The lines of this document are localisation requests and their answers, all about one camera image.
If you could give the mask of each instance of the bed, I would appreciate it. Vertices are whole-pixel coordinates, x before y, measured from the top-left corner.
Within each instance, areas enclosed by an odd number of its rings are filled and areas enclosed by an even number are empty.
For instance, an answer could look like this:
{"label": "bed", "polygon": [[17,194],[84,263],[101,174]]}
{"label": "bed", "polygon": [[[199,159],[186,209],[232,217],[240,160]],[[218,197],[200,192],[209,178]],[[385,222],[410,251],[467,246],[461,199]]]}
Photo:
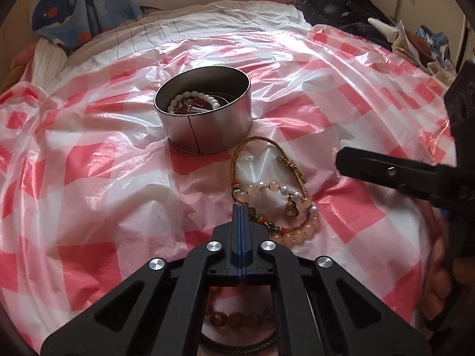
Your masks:
{"label": "bed", "polygon": [[[69,57],[40,39],[0,97],[0,302],[22,337],[39,352],[150,258],[182,258],[231,219],[233,149],[175,150],[153,108],[167,79],[205,65],[249,75],[250,135],[280,143],[307,180],[322,229],[294,252],[331,256],[417,326],[440,216],[341,177],[334,157],[351,146],[454,165],[446,87],[369,41],[310,28],[291,5],[226,0],[154,11]],[[243,155],[244,181],[286,175],[263,145]],[[252,312],[268,299],[265,289],[225,290],[217,306]],[[203,331],[231,345],[263,335]]]}

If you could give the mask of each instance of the white bead bracelet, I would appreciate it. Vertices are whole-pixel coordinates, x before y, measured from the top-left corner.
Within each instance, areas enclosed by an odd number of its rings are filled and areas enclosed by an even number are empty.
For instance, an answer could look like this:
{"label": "white bead bracelet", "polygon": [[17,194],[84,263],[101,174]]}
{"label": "white bead bracelet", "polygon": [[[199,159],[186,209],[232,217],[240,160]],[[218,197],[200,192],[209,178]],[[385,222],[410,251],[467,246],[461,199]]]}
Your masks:
{"label": "white bead bracelet", "polygon": [[210,103],[211,107],[213,109],[218,109],[219,107],[221,107],[219,102],[210,95],[206,95],[203,92],[198,92],[198,91],[192,91],[192,92],[186,91],[181,95],[175,96],[175,99],[173,99],[170,102],[170,105],[167,108],[168,113],[174,115],[175,114],[175,109],[176,109],[176,106],[178,105],[178,103],[180,103],[180,102],[182,102],[186,99],[191,99],[192,101],[194,101],[195,99],[202,99],[202,100]]}

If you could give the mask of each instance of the red and white checkered tablecloth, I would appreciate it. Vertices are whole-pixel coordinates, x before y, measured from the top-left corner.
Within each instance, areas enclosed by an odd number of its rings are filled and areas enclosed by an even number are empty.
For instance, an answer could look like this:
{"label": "red and white checkered tablecloth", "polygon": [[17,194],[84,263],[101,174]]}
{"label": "red and white checkered tablecloth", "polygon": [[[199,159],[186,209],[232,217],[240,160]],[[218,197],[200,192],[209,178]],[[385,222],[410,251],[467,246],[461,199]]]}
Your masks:
{"label": "red and white checkered tablecloth", "polygon": [[[81,72],[51,94],[22,82],[0,97],[0,299],[36,350],[148,259],[179,259],[231,220],[234,149],[202,157],[175,150],[153,108],[161,84],[204,65],[250,76],[250,135],[280,143],[307,180],[322,231],[295,253],[332,256],[413,318],[430,251],[422,213],[395,191],[340,177],[334,157],[353,146],[453,164],[445,88],[381,47],[317,26],[307,37],[168,42]],[[250,144],[241,181],[292,185],[274,157]],[[258,310],[266,298],[261,289],[226,290],[217,308]]]}

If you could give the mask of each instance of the black braided cord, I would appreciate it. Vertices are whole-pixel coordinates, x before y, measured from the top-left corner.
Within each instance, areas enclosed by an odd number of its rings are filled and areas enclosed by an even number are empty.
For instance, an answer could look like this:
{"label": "black braided cord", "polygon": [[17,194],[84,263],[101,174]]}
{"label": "black braided cord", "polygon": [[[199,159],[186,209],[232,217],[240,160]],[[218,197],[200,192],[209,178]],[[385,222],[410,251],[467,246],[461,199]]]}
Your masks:
{"label": "black braided cord", "polygon": [[199,342],[206,349],[221,355],[255,355],[266,349],[269,349],[270,347],[273,347],[277,343],[277,334],[274,332],[260,343],[244,347],[233,347],[230,345],[220,344],[211,340],[202,333]]}

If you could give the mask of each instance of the metal container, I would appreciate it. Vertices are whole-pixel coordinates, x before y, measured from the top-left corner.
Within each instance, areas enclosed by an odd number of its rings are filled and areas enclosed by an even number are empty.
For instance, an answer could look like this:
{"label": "metal container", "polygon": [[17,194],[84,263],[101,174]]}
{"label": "metal container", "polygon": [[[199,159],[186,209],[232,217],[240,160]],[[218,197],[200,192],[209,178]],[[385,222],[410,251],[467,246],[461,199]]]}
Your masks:
{"label": "metal container", "polygon": [[[170,143],[191,154],[213,154],[239,143],[252,125],[250,87],[243,71],[225,66],[196,68],[168,80],[155,95],[155,108]],[[221,107],[200,114],[168,113],[172,99],[186,91],[212,95]]]}

